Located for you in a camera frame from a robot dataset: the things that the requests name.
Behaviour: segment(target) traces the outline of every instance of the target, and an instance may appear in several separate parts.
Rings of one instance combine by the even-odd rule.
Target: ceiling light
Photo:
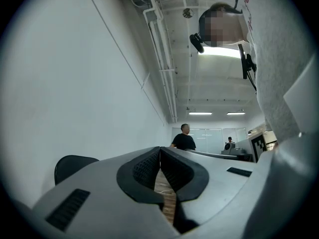
[[[227,115],[243,115],[245,112],[227,113]]]
[[[240,58],[239,50],[220,48],[220,47],[204,47],[204,53],[199,53],[199,55],[216,55],[216,56],[226,56],[233,58]]]
[[[194,112],[194,113],[192,113],[192,112],[190,112],[189,113],[189,115],[211,115],[212,113],[196,113],[196,112]]]

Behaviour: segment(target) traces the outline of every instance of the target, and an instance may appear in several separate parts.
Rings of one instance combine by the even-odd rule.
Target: chair backrest
[[[93,157],[82,157],[76,155],[68,155],[62,157],[56,164],[54,170],[54,182],[57,185],[61,181],[75,174],[77,171],[83,167],[99,161]]]

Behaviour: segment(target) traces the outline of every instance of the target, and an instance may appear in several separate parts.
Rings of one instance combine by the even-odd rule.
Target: black t-shirt
[[[182,149],[182,150],[186,150],[186,149],[195,150],[196,148],[193,138],[183,133],[180,133],[177,136],[175,136],[172,144],[175,144],[177,149]]]

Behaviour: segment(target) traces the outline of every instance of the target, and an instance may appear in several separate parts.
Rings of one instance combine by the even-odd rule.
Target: gray sweatshirt
[[[278,142],[299,133],[283,95],[316,45],[291,0],[239,0],[254,45],[257,100]]]

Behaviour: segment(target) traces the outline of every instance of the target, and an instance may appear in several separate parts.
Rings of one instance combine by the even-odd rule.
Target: glass partition
[[[206,130],[205,129],[197,129],[191,130],[189,134],[193,137],[194,142],[196,144],[196,150],[207,152],[207,139],[206,139]]]
[[[246,129],[245,128],[237,128],[237,141],[242,141],[247,139]]]
[[[223,133],[223,143],[224,144],[226,142],[228,142],[228,137],[231,137],[232,141],[234,143],[237,142],[236,129],[234,129],[234,128],[223,128],[222,129],[222,133]]]
[[[176,135],[181,133],[180,128],[173,127],[172,141]],[[247,138],[245,128],[216,128],[200,129],[191,128],[189,135],[194,139],[196,150],[213,154],[220,154],[228,142],[228,137],[237,143]]]
[[[220,154],[224,149],[221,129],[207,129],[207,152]]]

